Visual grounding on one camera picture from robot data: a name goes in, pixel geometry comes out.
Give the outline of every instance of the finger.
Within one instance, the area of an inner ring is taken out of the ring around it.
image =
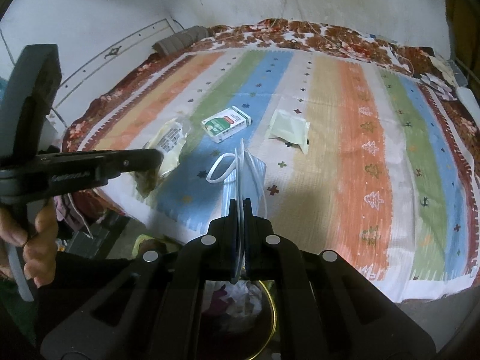
[[[43,207],[35,217],[35,230],[37,233],[49,234],[52,239],[55,239],[58,234],[57,214],[53,199],[49,199],[47,205]]]
[[[0,238],[19,247],[27,242],[27,232],[18,225],[8,210],[3,207],[0,207]]]
[[[32,278],[43,278],[49,276],[51,272],[55,274],[56,263],[55,260],[38,260],[31,259],[25,263],[23,272],[25,273],[25,278],[30,280]]]
[[[0,242],[0,269],[8,266],[8,255],[5,250],[5,244]]]
[[[37,288],[40,288],[42,286],[47,286],[48,284],[51,284],[53,282],[53,280],[55,279],[55,268],[56,267],[53,267],[53,269],[48,271],[45,275],[37,276],[36,278],[33,279]]]
[[[23,248],[23,259],[42,260],[46,258],[55,258],[57,254],[57,244],[50,238],[49,234],[40,233],[27,242]]]

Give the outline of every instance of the plastic bag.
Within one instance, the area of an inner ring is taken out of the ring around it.
[[[310,123],[303,117],[289,114],[283,109],[276,109],[268,126],[266,138],[282,138],[294,145],[299,145],[304,154],[308,153],[308,130]]]
[[[190,121],[179,116],[165,123],[143,149],[157,149],[163,154],[163,161],[157,169],[134,172],[136,190],[146,198],[180,164],[179,157],[190,132]]]

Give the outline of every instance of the floor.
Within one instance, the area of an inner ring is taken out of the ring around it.
[[[148,234],[145,226],[131,219],[107,258],[131,258],[135,240]],[[439,351],[480,300],[480,287],[470,288],[446,298],[427,302],[407,300],[398,306],[433,338]]]

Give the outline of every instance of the orange stripe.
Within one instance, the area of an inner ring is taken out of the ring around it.
[[[385,166],[383,129],[361,66],[344,61],[339,61],[338,66],[343,95],[339,218],[328,239],[332,248],[365,276],[382,279],[388,267],[386,251],[392,225],[392,190]],[[371,152],[362,148],[368,142],[375,142],[378,150],[373,146]]]
[[[174,98],[223,54],[224,52],[212,52],[196,55],[119,120],[111,132],[98,142],[95,149],[124,150],[128,148],[140,132],[153,122]]]

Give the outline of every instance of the handle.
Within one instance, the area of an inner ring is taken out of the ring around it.
[[[17,221],[21,228],[29,232],[30,239],[33,234],[30,234],[31,225],[28,222],[27,206],[25,204],[16,204],[8,207],[11,216]],[[33,279],[27,280],[23,273],[25,261],[23,260],[23,247],[15,247],[14,245],[5,243],[5,249],[8,254],[8,262],[10,264],[11,273],[18,285],[18,292],[25,302],[33,302],[37,296],[37,286]]]

